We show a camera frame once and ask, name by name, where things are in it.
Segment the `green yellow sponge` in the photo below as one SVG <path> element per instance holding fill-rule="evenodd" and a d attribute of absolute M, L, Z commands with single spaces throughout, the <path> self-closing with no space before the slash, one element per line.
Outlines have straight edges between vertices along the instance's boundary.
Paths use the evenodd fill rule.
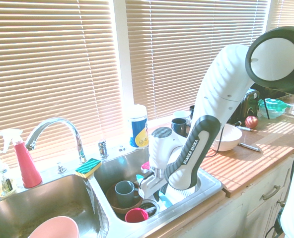
<path fill-rule="evenodd" d="M 75 174 L 80 177 L 87 178 L 92 173 L 94 173 L 101 165 L 102 162 L 100 160 L 90 159 L 82 164 L 80 167 L 78 167 L 75 170 Z"/>

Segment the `chrome faucet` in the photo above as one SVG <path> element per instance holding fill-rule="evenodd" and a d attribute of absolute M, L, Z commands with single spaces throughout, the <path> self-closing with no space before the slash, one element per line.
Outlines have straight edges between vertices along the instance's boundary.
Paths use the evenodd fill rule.
<path fill-rule="evenodd" d="M 28 150 L 34 150 L 36 141 L 37 141 L 39 135 L 41 134 L 41 132 L 43 132 L 43 130 L 45 128 L 47 128 L 48 126 L 50 126 L 54 123 L 57 123 L 57 122 L 61 122 L 61 123 L 68 126 L 68 128 L 70 129 L 70 131 L 72 132 L 72 134 L 74 135 L 75 140 L 76 140 L 76 146 L 77 146 L 79 160 L 82 164 L 85 163 L 86 158 L 85 158 L 85 155 L 83 152 L 81 136 L 79 135 L 77 128 L 70 121 L 63 119 L 63 118 L 49 118 L 49 119 L 46 119 L 45 121 L 41 122 L 39 125 L 37 125 L 33 129 L 33 131 L 30 133 L 30 135 L 28 136 L 26 143 L 25 143 L 25 147 Z"/>

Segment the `countertop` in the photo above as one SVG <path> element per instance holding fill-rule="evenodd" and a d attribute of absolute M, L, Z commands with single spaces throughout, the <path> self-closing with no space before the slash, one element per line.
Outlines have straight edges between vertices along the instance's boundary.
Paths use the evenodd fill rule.
<path fill-rule="evenodd" d="M 200 167 L 223 183 L 223 191 L 218 192 L 203 203 L 167 224 L 148 238 L 164 238 L 184 227 L 200 215 L 219 207 L 242 191 L 248 184 L 282 162 L 294 153 L 294 116 L 284 114 L 268 120 L 259 117 L 259 124 L 253 132 L 242 131 L 240 142 L 262 149 L 262 153 L 236 146 L 225 152 L 218 152 L 205 158 Z"/>

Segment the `window blinds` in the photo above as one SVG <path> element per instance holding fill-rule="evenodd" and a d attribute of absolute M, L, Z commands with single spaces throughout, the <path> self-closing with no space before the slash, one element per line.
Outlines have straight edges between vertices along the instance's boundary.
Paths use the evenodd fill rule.
<path fill-rule="evenodd" d="M 267 30 L 280 26 L 294 26 L 294 0 L 274 0 L 271 2 Z"/>
<path fill-rule="evenodd" d="M 51 117 L 70 120 L 83 144 L 123 133 L 121 96 L 107 0 L 0 1 L 0 131 L 23 139 Z M 0 149 L 3 139 L 0 136 Z M 31 151 L 35 161 L 76 153 L 55 124 Z M 13 147 L 1 156 L 17 166 Z"/>
<path fill-rule="evenodd" d="M 263 33 L 267 0 L 126 0 L 136 104 L 148 119 L 188 110 L 218 52 Z"/>

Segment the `bowl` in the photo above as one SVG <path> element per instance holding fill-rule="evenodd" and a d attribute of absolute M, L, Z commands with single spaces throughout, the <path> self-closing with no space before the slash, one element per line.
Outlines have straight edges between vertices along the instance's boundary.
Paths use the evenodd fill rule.
<path fill-rule="evenodd" d="M 139 185 L 136 182 L 134 183 L 134 185 L 135 185 L 135 188 L 139 188 Z M 141 205 L 143 199 L 141 197 L 138 197 L 138 198 L 134 199 L 134 205 L 133 206 L 131 206 L 129 208 L 121 207 L 118 204 L 118 200 L 117 200 L 117 197 L 116 197 L 115 186 L 116 186 L 116 184 L 111 186 L 106 192 L 106 198 L 107 198 L 108 202 L 111 204 L 114 212 L 119 213 L 119 214 L 126 214 L 129 210 L 132 210 L 134 208 L 138 208 Z"/>
<path fill-rule="evenodd" d="M 54 217 L 39 225 L 29 238 L 78 238 L 76 222 L 65 216 Z"/>
<path fill-rule="evenodd" d="M 287 107 L 286 103 L 278 99 L 266 98 L 265 102 L 270 119 L 275 119 L 281 116 L 285 112 Z M 267 118 L 267 113 L 263 99 L 258 101 L 258 110 L 263 115 L 263 117 Z"/>
<path fill-rule="evenodd" d="M 221 131 L 216 136 L 214 142 L 211 145 L 211 149 L 217 150 L 219 141 L 220 141 Z M 230 124 L 225 124 L 222 139 L 220 143 L 219 151 L 227 151 L 233 149 L 240 141 L 240 138 L 242 137 L 242 131 Z"/>

